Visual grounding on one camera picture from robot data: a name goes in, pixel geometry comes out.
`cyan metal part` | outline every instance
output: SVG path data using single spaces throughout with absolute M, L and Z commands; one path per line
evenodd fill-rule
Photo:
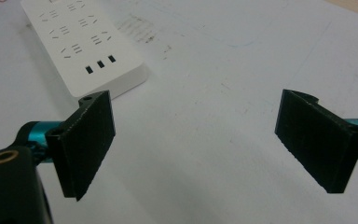
M 37 122 L 28 134 L 28 147 L 32 150 L 34 157 L 40 162 L 52 162 L 48 155 L 48 142 L 45 134 L 57 128 L 61 121 L 40 121 Z

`white power strip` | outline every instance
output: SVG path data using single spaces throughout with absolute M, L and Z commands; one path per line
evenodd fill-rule
M 147 79 L 143 60 L 92 0 L 22 0 L 69 92 L 115 98 Z

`scratch mark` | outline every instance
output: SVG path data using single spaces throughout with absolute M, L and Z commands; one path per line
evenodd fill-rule
M 307 54 L 307 57 L 305 57 L 305 59 L 303 60 L 303 62 L 301 63 L 301 65 L 297 68 L 295 74 L 292 76 L 291 78 L 291 82 L 293 80 L 293 78 L 295 78 L 296 76 L 298 76 L 298 74 L 300 73 L 301 69 L 303 68 L 303 66 L 305 65 L 305 63 L 307 62 L 307 60 L 310 58 L 310 55 L 312 54 L 312 52 L 316 49 L 316 46 L 318 46 L 319 42 L 321 41 L 321 39 L 324 37 L 324 34 L 326 33 L 326 31 L 328 30 L 328 28 L 331 25 L 330 21 L 325 27 L 324 27 L 324 31 L 322 32 L 322 34 L 319 36 L 319 38 L 315 41 L 315 43 L 313 44 L 313 46 L 310 48 L 310 51 Z
M 148 32 L 147 32 L 144 36 L 142 36 L 140 39 L 138 39 L 138 42 L 145 40 L 145 38 L 146 38 L 148 35 L 150 35 L 150 33 L 152 33 L 151 30 L 148 31 Z
M 170 45 L 167 45 L 167 49 L 166 50 L 164 50 L 164 53 L 166 53 L 166 52 L 168 52 L 168 51 L 170 51 L 172 48 L 171 48 L 171 46 Z
M 152 26 L 153 26 L 153 24 L 148 23 L 145 28 L 143 28 L 142 30 L 140 30 L 140 31 L 138 32 L 138 34 L 135 35 L 135 37 L 138 37 L 139 35 L 141 35 L 142 33 L 144 33 L 146 30 L 150 29 Z
M 228 90 L 231 90 L 231 88 L 230 87 L 228 87 L 228 86 L 226 86 L 223 82 L 222 83 L 220 83 L 222 86 L 224 86 L 224 87 L 226 87 L 226 89 L 228 89 Z
M 154 38 L 155 38 L 155 35 L 156 35 L 156 34 L 150 36 L 150 37 L 146 40 L 145 43 L 147 44 L 147 43 L 149 43 L 149 42 L 152 42 L 152 41 L 154 40 Z

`power strip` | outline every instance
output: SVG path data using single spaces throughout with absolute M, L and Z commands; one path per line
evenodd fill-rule
M 143 59 L 92 0 L 22 0 L 22 7 L 75 98 L 115 98 L 147 79 Z

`outlet socket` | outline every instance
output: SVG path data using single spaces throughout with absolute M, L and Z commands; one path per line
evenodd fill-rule
M 143 60 L 92 0 L 22 0 L 22 7 L 75 98 L 115 98 L 147 79 Z

